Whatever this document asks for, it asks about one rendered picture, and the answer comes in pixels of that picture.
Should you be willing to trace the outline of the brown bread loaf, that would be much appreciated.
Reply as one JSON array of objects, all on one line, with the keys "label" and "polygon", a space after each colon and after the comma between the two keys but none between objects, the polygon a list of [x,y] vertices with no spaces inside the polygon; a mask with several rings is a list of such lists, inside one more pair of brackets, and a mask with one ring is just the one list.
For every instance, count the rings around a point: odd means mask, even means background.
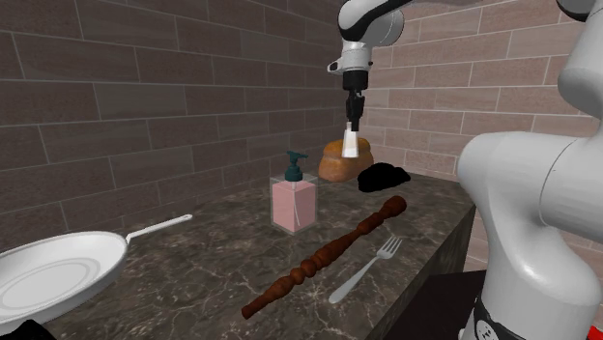
[{"label": "brown bread loaf", "polygon": [[345,158],[342,156],[343,140],[331,141],[323,150],[319,164],[319,177],[323,180],[342,183],[356,178],[363,170],[374,163],[369,142],[358,139],[359,156]]}]

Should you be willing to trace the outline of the black lumpy object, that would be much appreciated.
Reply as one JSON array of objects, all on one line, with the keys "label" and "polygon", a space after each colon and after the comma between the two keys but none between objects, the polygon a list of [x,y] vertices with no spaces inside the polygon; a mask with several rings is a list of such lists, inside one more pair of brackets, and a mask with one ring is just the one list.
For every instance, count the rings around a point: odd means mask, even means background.
[{"label": "black lumpy object", "polygon": [[362,192],[381,191],[409,182],[411,176],[402,168],[389,163],[374,163],[358,175],[359,190]]}]

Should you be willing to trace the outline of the pink soap dispenser teal pump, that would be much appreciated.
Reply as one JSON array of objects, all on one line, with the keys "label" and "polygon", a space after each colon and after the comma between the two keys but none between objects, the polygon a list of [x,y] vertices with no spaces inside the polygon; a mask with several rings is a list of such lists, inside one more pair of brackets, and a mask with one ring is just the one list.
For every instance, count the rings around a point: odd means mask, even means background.
[{"label": "pink soap dispenser teal pump", "polygon": [[303,173],[300,158],[308,155],[288,151],[290,164],[270,182],[272,225],[296,235],[317,222],[318,178]]}]

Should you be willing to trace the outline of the brown turned wooden rolling pin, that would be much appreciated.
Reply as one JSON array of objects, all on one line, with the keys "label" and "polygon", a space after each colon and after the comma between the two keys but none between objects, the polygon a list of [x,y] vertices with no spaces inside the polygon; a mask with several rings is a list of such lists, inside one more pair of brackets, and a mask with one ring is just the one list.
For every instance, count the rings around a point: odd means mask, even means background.
[{"label": "brown turned wooden rolling pin", "polygon": [[305,278],[313,277],[317,271],[336,261],[360,236],[371,233],[386,219],[396,217],[406,209],[407,202],[404,198],[397,195],[390,197],[378,212],[366,217],[354,231],[322,246],[308,259],[301,261],[297,268],[291,269],[288,275],[274,281],[266,292],[242,308],[243,317],[249,319],[269,303],[285,297],[296,285],[301,285]]}]

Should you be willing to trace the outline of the silver fork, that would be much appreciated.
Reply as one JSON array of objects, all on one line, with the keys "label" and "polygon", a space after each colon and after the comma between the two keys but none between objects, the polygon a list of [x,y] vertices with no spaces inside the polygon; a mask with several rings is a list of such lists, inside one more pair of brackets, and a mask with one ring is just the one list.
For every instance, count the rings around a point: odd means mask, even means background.
[{"label": "silver fork", "polygon": [[400,247],[402,240],[397,237],[389,238],[386,243],[376,252],[376,256],[371,259],[362,269],[355,273],[350,279],[337,288],[329,297],[329,303],[336,304],[345,298],[360,282],[372,265],[378,260],[387,260],[393,257]]}]

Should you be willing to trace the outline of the white frying pan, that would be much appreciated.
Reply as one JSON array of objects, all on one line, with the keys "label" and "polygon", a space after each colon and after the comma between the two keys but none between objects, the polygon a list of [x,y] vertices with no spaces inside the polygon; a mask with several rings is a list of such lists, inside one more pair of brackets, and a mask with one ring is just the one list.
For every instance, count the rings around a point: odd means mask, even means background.
[{"label": "white frying pan", "polygon": [[76,232],[34,241],[0,254],[0,334],[23,322],[54,320],[119,277],[132,239],[192,219],[185,214],[122,237]]}]

